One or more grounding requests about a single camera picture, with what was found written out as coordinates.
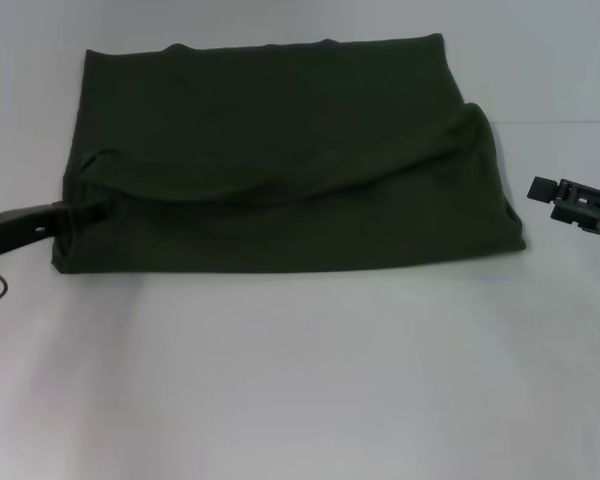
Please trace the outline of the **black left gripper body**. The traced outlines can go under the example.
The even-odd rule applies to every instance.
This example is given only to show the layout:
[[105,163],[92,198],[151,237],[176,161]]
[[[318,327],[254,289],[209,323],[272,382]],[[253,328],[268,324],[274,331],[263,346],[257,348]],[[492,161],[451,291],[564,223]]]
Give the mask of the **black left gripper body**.
[[68,232],[71,213],[60,202],[0,213],[0,255]]

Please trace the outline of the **dark green FREE t-shirt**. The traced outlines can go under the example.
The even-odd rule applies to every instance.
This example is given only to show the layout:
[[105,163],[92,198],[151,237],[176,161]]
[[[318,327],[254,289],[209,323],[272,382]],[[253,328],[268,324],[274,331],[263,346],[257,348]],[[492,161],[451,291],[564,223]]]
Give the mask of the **dark green FREE t-shirt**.
[[483,110],[440,34],[86,52],[63,274],[313,273],[522,251]]

